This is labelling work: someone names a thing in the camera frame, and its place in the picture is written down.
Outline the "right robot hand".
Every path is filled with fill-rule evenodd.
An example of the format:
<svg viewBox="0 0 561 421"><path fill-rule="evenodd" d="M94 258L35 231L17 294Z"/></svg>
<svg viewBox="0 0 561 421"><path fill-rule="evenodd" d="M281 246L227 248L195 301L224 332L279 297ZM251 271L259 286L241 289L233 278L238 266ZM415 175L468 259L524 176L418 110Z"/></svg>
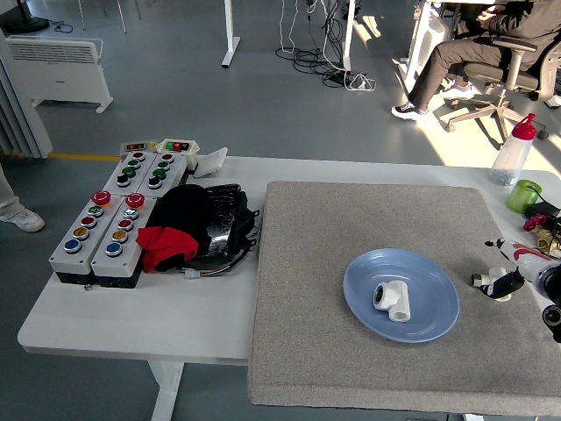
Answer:
<svg viewBox="0 0 561 421"><path fill-rule="evenodd" d="M504 297L529 282L543 297L560 305L560 261L519 242L507 239L488 240L486 246L496 247L516 270L491 281L483 291L492 298Z"/></svg>

